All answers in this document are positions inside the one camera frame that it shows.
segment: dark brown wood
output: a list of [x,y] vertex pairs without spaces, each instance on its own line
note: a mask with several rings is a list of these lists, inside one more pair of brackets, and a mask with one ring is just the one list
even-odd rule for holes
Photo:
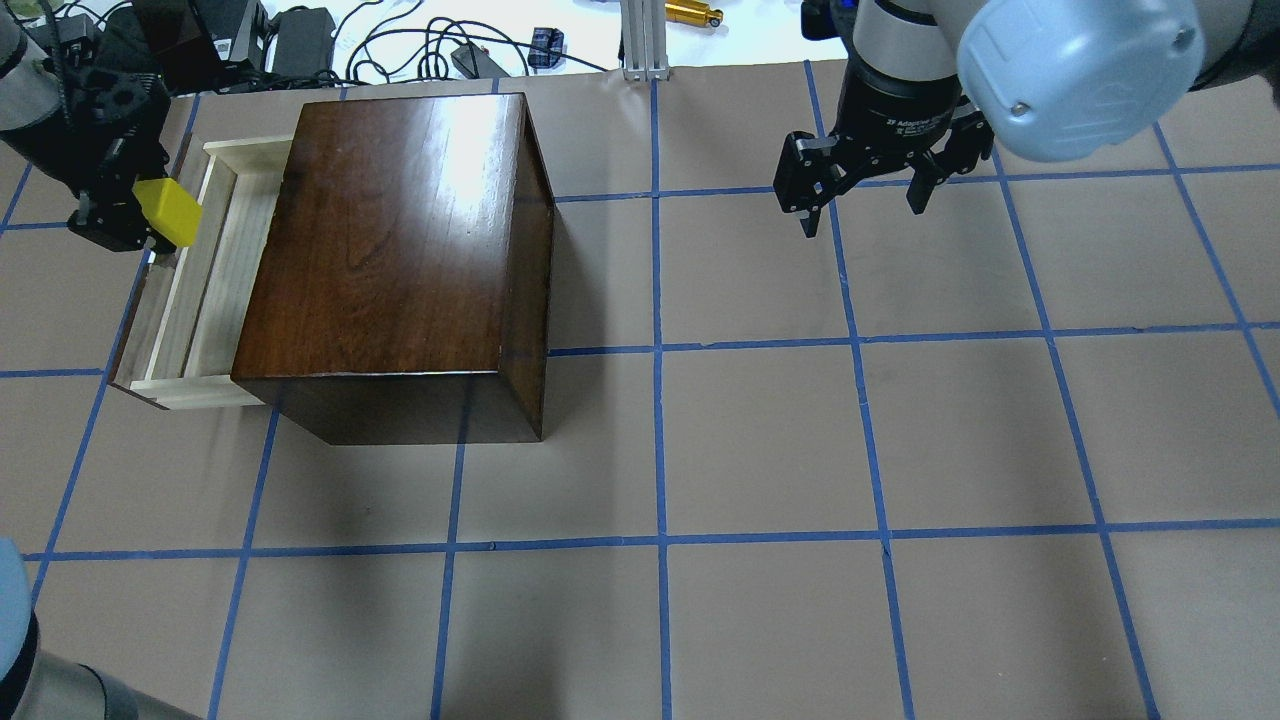
[[552,209],[522,95],[305,106],[232,379],[335,445],[540,438]]

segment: grid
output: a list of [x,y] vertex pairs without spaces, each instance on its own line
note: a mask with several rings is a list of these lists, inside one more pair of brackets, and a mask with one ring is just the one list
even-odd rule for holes
[[[819,135],[824,135],[824,128],[822,127],[822,106],[818,99],[818,92],[814,82],[814,73],[812,65],[806,61],[804,64],[805,74],[808,79],[808,91],[810,101],[813,105],[813,118],[814,124]],[[888,336],[863,336],[858,331],[856,309],[854,302],[854,296],[856,295],[856,288],[850,287],[849,274],[846,270],[846,260],[844,254],[844,238],[840,224],[838,209],[832,205],[831,213],[831,227],[832,227],[832,242],[835,243],[835,256],[838,270],[838,281],[841,286],[841,300],[844,304],[845,320],[847,324],[847,336],[844,337],[815,337],[815,338],[800,338],[800,340],[774,340],[774,341],[726,341],[714,343],[667,343],[663,340],[662,329],[662,229],[660,229],[660,217],[662,217],[662,201],[667,197],[682,197],[682,196],[713,196],[713,195],[744,195],[744,193],[768,193],[772,192],[769,187],[728,187],[728,188],[701,188],[701,190],[660,190],[659,184],[659,163],[660,163],[660,147],[659,147],[659,92],[660,85],[654,82],[649,88],[650,97],[650,154],[652,154],[652,187],[648,192],[632,192],[632,193],[608,193],[608,195],[577,195],[577,196],[564,196],[558,197],[557,202],[607,202],[613,200],[626,200],[626,199],[648,199],[652,210],[652,259],[653,259],[653,342],[652,345],[643,346],[605,346],[605,347],[561,347],[549,351],[552,357],[570,357],[570,356],[590,356],[590,355],[623,355],[623,354],[640,354],[650,355],[653,357],[653,423],[654,423],[654,459],[655,459],[655,497],[657,497],[657,533],[645,536],[616,536],[616,537],[586,537],[586,538],[548,538],[548,539],[535,539],[535,541],[494,541],[494,542],[460,542],[458,541],[458,520],[460,509],[463,496],[463,468],[466,462],[466,437],[460,437],[460,442],[456,448],[454,465],[453,465],[453,484],[452,496],[449,505],[449,523],[448,523],[448,539],[443,543],[407,543],[407,544],[376,544],[376,546],[325,546],[325,547],[255,547],[253,537],[257,524],[259,509],[261,506],[264,487],[268,478],[268,469],[271,461],[271,452],[275,442],[276,428],[279,423],[279,414],[276,411],[271,413],[266,437],[262,443],[261,459],[259,462],[257,479],[253,487],[253,496],[250,505],[248,518],[246,520],[244,534],[242,544],[236,547],[212,547],[212,548],[168,548],[168,550],[118,550],[118,551],[59,551],[58,541],[61,532],[63,521],[67,516],[67,511],[74,500],[74,492],[77,486],[77,479],[81,473],[82,464],[84,461],[84,455],[88,448],[90,441],[93,437],[95,424],[97,421],[99,413],[101,410],[102,398],[108,387],[108,378],[101,368],[52,368],[52,369],[31,369],[31,370],[4,370],[0,372],[0,379],[8,378],[33,378],[33,377],[97,377],[100,378],[97,393],[95,396],[92,407],[90,410],[88,418],[84,424],[84,432],[81,438],[81,443],[76,455],[76,461],[72,468],[70,475],[68,478],[65,491],[61,496],[58,514],[49,534],[47,543],[42,552],[31,552],[24,555],[28,561],[38,562],[38,573],[35,580],[33,594],[38,600],[41,588],[45,582],[46,573],[51,564],[65,562],[65,561],[118,561],[118,560],[166,560],[166,559],[237,559],[237,573],[234,579],[234,585],[230,597],[230,605],[227,612],[225,629],[221,638],[219,659],[216,665],[216,674],[214,678],[214,689],[209,702],[209,717],[216,717],[219,712],[219,703],[221,700],[223,680],[225,676],[228,656],[230,653],[232,639],[236,633],[237,614],[239,610],[239,601],[242,591],[244,587],[244,578],[251,559],[265,559],[265,557],[311,557],[311,556],[361,556],[361,555],[408,555],[408,553],[439,553],[444,557],[444,577],[443,577],[443,591],[440,597],[440,616],[439,616],[439,629],[438,629],[438,644],[436,644],[436,657],[435,657],[435,674],[434,674],[434,689],[431,696],[430,716],[433,719],[440,717],[442,703],[443,703],[443,691],[444,691],[444,674],[448,666],[448,638],[449,638],[449,620],[451,620],[451,606],[452,606],[452,589],[453,589],[453,573],[454,561],[458,553],[471,553],[471,552],[494,552],[494,551],[535,551],[535,550],[567,550],[567,548],[584,548],[584,547],[654,547],[657,548],[658,566],[658,588],[659,597],[657,598],[657,610],[659,614],[659,630],[660,630],[660,671],[662,671],[662,715],[664,719],[671,719],[677,716],[678,707],[673,705],[672,693],[672,660],[671,660],[671,601],[669,601],[669,579],[668,579],[668,548],[673,546],[687,546],[687,544],[723,544],[723,543],[780,543],[780,542],[878,542],[883,548],[881,553],[884,583],[886,583],[886,610],[887,620],[891,628],[893,650],[895,650],[895,664],[897,667],[897,676],[900,683],[902,712],[908,719],[914,719],[916,716],[915,705],[911,692],[911,679],[910,679],[910,662],[906,652],[906,643],[904,639],[902,629],[902,616],[899,607],[897,596],[897,580],[895,575],[895,561],[892,546],[895,541],[899,539],[937,539],[937,538],[975,538],[975,537],[1032,537],[1032,536],[1096,536],[1101,541],[1101,547],[1106,560],[1106,566],[1110,574],[1111,585],[1115,594],[1115,602],[1117,605],[1120,619],[1124,626],[1125,639],[1129,646],[1129,652],[1132,656],[1132,664],[1134,673],[1137,674],[1139,689],[1142,692],[1142,698],[1146,705],[1147,716],[1151,719],[1160,717],[1160,710],[1155,696],[1151,682],[1147,676],[1146,664],[1142,653],[1140,638],[1134,628],[1133,618],[1129,610],[1129,602],[1126,598],[1124,578],[1121,577],[1120,568],[1116,562],[1115,551],[1111,544],[1111,537],[1116,533],[1147,533],[1147,532],[1196,532],[1196,530],[1219,530],[1219,529],[1258,529],[1258,528],[1280,528],[1280,518],[1249,518],[1249,519],[1198,519],[1198,520],[1169,520],[1169,521],[1130,521],[1130,523],[1112,523],[1108,521],[1102,502],[1098,496],[1097,487],[1093,480],[1093,471],[1089,464],[1089,455],[1085,447],[1084,437],[1080,430],[1080,423],[1076,418],[1075,405],[1071,397],[1071,388],[1069,387],[1066,374],[1062,369],[1062,361],[1059,354],[1056,341],[1059,338],[1075,338],[1075,337],[1106,337],[1106,336],[1128,336],[1128,334],[1175,334],[1175,333],[1239,333],[1244,337],[1252,359],[1257,366],[1258,375],[1262,382],[1262,387],[1267,395],[1271,407],[1275,410],[1276,415],[1280,416],[1280,395],[1276,391],[1275,379],[1271,377],[1262,354],[1258,348],[1258,343],[1254,338],[1254,331],[1260,329],[1280,329],[1280,320],[1267,320],[1267,322],[1251,322],[1229,282],[1226,270],[1220,261],[1217,252],[1215,250],[1213,242],[1207,232],[1203,220],[1197,211],[1196,204],[1187,188],[1184,176],[1187,174],[1202,174],[1202,173],[1252,173],[1252,172],[1275,172],[1280,170],[1280,164],[1258,164],[1258,165],[1229,165],[1229,167],[1204,167],[1204,168],[1180,168],[1174,155],[1170,150],[1169,142],[1166,141],[1160,126],[1155,127],[1156,136],[1160,141],[1160,146],[1167,160],[1167,169],[1149,169],[1149,170],[1123,170],[1123,172],[1096,172],[1096,173],[1039,173],[1039,174],[1007,174],[1005,172],[1004,164],[1001,163],[998,151],[996,152],[993,161],[996,167],[996,174],[992,177],[960,177],[955,178],[952,182],[960,183],[997,183],[1000,186],[1006,209],[1009,211],[1010,222],[1012,224],[1014,234],[1018,242],[1019,255],[1027,274],[1027,282],[1029,283],[1032,297],[1034,300],[1036,311],[1039,318],[1039,329],[1020,329],[1020,331],[997,331],[997,332],[972,332],[972,333],[927,333],[927,334],[888,334]],[[492,92],[498,91],[498,81],[495,79],[492,86]],[[346,99],[346,91],[342,92],[342,99]],[[193,102],[191,114],[187,120],[187,135],[195,126],[196,117],[200,109],[198,97]],[[18,205],[19,197],[27,181],[31,176],[32,168],[28,165],[23,173],[13,197],[9,201],[8,209],[5,211],[4,219],[0,220],[0,237],[8,229],[41,229],[41,228],[55,228],[61,227],[61,223],[28,223],[28,224],[10,224],[14,209]],[[1164,325],[1164,327],[1096,327],[1096,328],[1055,328],[1052,327],[1048,313],[1046,310],[1046,304],[1043,295],[1039,288],[1039,283],[1036,274],[1036,268],[1032,263],[1030,252],[1028,251],[1027,240],[1023,234],[1021,223],[1019,220],[1018,208],[1015,206],[1012,193],[1010,191],[1011,183],[1018,182],[1036,182],[1042,179],[1073,179],[1073,178],[1105,178],[1105,177],[1144,177],[1144,176],[1160,176],[1171,177],[1180,192],[1181,200],[1185,205],[1187,213],[1189,214],[1196,232],[1199,237],[1203,250],[1208,256],[1213,272],[1221,284],[1221,290],[1225,293],[1231,311],[1235,316],[1234,323],[1216,323],[1216,324],[1197,324],[1197,325]],[[906,186],[908,181],[870,181],[863,183],[865,186]],[[142,277],[142,270],[145,268],[146,259],[138,264],[138,269],[134,277],[134,286]],[[119,346],[122,333],[124,329],[124,322],[128,316],[128,309],[125,309],[122,315],[120,324],[116,328],[115,338],[113,341],[111,351],[108,354],[108,359],[114,357],[115,350]],[[1053,368],[1053,374],[1057,382],[1057,389],[1061,395],[1062,407],[1066,413],[1068,424],[1071,432],[1071,438],[1075,446],[1075,452],[1079,460],[1080,470],[1085,483],[1085,491],[1091,502],[1091,509],[1093,514],[1092,523],[1082,524],[1057,524],[1057,525],[1014,525],[1014,527],[942,527],[942,528],[895,528],[888,516],[884,502],[884,491],[881,483],[879,460],[877,456],[876,446],[876,425],[872,411],[872,405],[868,401],[867,393],[867,378],[864,374],[864,361],[863,361],[863,347],[868,345],[877,343],[925,343],[925,342],[966,342],[966,341],[983,341],[983,340],[1012,340],[1012,338],[1041,338],[1044,341],[1046,347],[1050,354],[1050,359]],[[733,351],[733,350],[750,350],[750,348],[781,348],[781,347],[819,347],[819,346],[835,346],[835,347],[849,347],[852,357],[854,377],[852,380],[856,387],[859,413],[861,416],[864,442],[867,446],[867,456],[870,470],[872,479],[872,493],[874,497],[876,507],[876,528],[868,528],[861,530],[838,530],[838,532],[763,532],[763,533],[708,533],[708,534],[677,534],[668,532],[667,525],[667,487],[666,487],[666,450],[664,450],[664,411],[663,411],[663,359],[668,352],[709,352],[709,351]]]

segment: wooden drawer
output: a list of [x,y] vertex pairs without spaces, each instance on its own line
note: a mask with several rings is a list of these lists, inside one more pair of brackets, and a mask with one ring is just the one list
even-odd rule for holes
[[311,104],[180,179],[200,236],[148,268],[113,384],[334,445],[541,438],[553,200],[524,96]]

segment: open drawer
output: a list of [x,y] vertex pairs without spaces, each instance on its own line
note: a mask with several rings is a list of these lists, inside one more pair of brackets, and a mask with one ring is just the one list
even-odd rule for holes
[[204,206],[197,240],[145,270],[113,386],[170,410],[262,404],[230,372],[292,142],[192,143],[179,182]]

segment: brass cylinder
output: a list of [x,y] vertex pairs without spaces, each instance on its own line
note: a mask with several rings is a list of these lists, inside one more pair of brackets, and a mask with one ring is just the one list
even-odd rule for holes
[[696,27],[719,27],[724,22],[724,12],[712,10],[710,5],[699,0],[667,0],[667,19]]

